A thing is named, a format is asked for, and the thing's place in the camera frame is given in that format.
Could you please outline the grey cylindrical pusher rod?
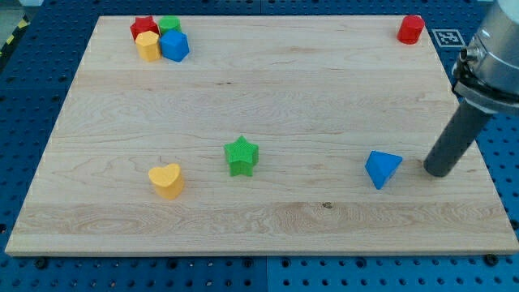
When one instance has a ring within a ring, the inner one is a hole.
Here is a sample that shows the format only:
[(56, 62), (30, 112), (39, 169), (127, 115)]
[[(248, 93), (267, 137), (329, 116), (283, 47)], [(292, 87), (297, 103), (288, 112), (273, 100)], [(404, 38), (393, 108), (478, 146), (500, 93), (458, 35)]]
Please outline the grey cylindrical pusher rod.
[(491, 116), (462, 101), (423, 162), (425, 171), (435, 177), (447, 176)]

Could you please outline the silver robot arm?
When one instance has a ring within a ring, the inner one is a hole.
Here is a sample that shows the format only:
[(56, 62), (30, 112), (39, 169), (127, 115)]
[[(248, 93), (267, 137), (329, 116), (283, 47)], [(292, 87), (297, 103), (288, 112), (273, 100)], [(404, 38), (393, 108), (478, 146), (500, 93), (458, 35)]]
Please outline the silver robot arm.
[(450, 173), (495, 114), (518, 115), (518, 1), (496, 0), (453, 67), (462, 98), (427, 158), (436, 177)]

